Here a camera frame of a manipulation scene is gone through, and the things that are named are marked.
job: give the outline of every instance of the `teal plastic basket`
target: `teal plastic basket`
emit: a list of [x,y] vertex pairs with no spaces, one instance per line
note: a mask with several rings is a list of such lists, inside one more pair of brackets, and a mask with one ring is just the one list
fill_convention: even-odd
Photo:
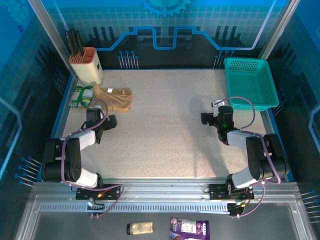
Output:
[[[279,99],[269,64],[264,59],[227,57],[224,60],[228,96],[249,99],[257,111],[275,108]],[[242,99],[230,99],[230,105],[238,110],[252,110]]]

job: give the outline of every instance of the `gear graphic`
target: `gear graphic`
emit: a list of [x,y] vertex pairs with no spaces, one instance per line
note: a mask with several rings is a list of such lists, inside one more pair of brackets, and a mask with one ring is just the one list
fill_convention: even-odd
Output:
[[6,7],[11,17],[19,25],[28,18],[29,8],[27,0],[0,0],[0,7]]
[[174,14],[180,14],[181,10],[186,9],[186,5],[191,3],[191,0],[140,0],[145,10],[149,10],[150,14],[155,14],[157,17],[168,15],[173,17]]

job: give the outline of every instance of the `small bottle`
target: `small bottle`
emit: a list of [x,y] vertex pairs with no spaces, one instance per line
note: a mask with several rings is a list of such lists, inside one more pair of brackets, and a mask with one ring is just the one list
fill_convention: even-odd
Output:
[[154,232],[152,221],[129,223],[126,225],[127,235],[151,234]]

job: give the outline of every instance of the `purple snack bag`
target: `purple snack bag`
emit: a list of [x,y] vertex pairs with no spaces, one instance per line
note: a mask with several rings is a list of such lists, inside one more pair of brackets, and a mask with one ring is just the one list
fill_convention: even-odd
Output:
[[172,217],[169,240],[210,240],[209,221]]

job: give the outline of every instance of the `speckled tabletop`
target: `speckled tabletop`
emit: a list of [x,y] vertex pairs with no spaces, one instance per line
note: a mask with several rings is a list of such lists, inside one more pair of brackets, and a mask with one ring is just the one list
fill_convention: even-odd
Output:
[[[104,178],[225,177],[247,166],[247,153],[218,140],[200,113],[227,96],[224,70],[107,70],[102,88],[131,88],[131,112],[113,112],[117,127],[81,152],[82,166]],[[251,111],[235,110],[234,125],[247,125]],[[63,135],[80,128],[86,110],[69,111]],[[265,134],[257,113],[249,131]]]

